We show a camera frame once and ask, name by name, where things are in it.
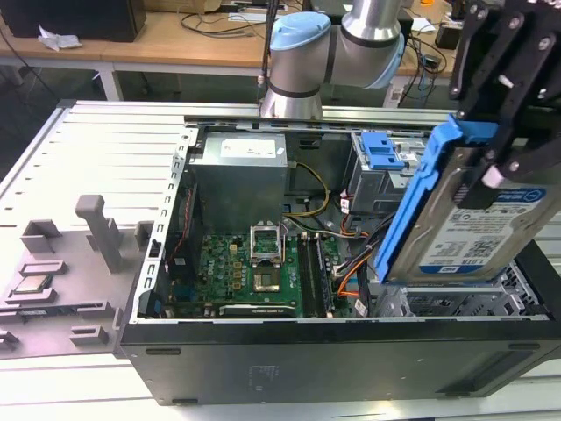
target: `desk leg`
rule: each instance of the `desk leg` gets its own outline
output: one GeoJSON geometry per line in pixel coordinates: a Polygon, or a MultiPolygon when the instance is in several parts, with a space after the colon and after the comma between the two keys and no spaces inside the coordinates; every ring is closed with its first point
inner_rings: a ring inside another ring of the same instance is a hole
{"type": "Polygon", "coordinates": [[[99,77],[102,78],[103,90],[108,101],[123,101],[123,92],[117,72],[114,70],[99,70],[99,77]]]}
{"type": "Polygon", "coordinates": [[[408,85],[409,79],[407,76],[394,76],[394,79],[387,87],[384,108],[397,108],[399,106],[401,96],[408,85]]]}
{"type": "Polygon", "coordinates": [[[14,85],[21,86],[24,84],[24,80],[19,74],[19,68],[15,66],[1,66],[1,68],[2,75],[7,77],[14,85]]]}

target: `motherboard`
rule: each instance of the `motherboard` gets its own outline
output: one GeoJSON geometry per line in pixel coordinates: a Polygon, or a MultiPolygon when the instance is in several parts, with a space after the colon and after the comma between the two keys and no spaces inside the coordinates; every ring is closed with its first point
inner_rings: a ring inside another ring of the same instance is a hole
{"type": "Polygon", "coordinates": [[[181,318],[325,317],[334,310],[331,274],[340,264],[333,237],[206,235],[195,282],[172,280],[168,302],[181,318]],[[278,252],[279,260],[254,255],[278,252]]]}

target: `ram slot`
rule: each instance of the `ram slot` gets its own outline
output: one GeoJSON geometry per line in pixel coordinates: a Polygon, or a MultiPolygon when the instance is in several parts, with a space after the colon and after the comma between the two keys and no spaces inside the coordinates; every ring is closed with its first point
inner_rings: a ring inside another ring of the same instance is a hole
{"type": "Polygon", "coordinates": [[[298,236],[298,271],[300,273],[304,317],[312,318],[316,315],[316,300],[309,272],[308,241],[301,236],[298,236]]]}
{"type": "Polygon", "coordinates": [[[309,267],[312,274],[316,313],[320,318],[324,318],[330,308],[330,297],[327,291],[327,274],[325,273],[320,239],[310,240],[308,256],[309,267]]]}
{"type": "Polygon", "coordinates": [[[331,300],[330,282],[325,270],[325,255],[323,254],[322,241],[319,238],[316,238],[314,241],[314,257],[313,263],[317,272],[317,276],[314,276],[316,291],[322,298],[322,313],[325,315],[332,310],[333,302],[331,300]]]}

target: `floor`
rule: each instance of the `floor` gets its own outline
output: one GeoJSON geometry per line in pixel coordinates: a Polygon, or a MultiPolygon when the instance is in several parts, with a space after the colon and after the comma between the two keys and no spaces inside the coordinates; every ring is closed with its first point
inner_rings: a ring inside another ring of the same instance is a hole
{"type": "MultiPolygon", "coordinates": [[[[44,68],[40,77],[60,98],[104,100],[98,82],[92,81],[94,72],[44,68]]],[[[33,136],[53,111],[57,101],[36,81],[33,73],[20,70],[24,84],[14,86],[0,73],[0,180],[25,150],[33,136]]],[[[119,80],[125,100],[198,103],[255,103],[256,79],[243,76],[146,74],[150,89],[139,73],[121,72],[119,80]]],[[[411,90],[411,96],[423,96],[411,90]]],[[[321,91],[325,105],[379,107],[385,90],[364,90],[342,86],[324,86],[321,91]]],[[[404,108],[453,109],[447,89],[437,87],[426,101],[406,98],[404,108]]]]}

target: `blue drive bay bracket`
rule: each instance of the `blue drive bay bracket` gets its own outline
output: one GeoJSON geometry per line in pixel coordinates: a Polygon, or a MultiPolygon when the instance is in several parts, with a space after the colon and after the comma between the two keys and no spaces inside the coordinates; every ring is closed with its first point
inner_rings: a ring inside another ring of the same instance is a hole
{"type": "Polygon", "coordinates": [[[405,167],[395,155],[394,142],[385,133],[364,132],[361,138],[370,169],[401,171],[405,167]]]}
{"type": "Polygon", "coordinates": [[[450,115],[448,122],[433,129],[421,162],[374,259],[380,283],[387,280],[391,265],[400,252],[400,245],[409,235],[418,211],[423,208],[430,192],[438,183],[447,157],[453,152],[453,147],[448,146],[452,142],[456,147],[486,145],[497,128],[496,123],[461,121],[450,115]]]}

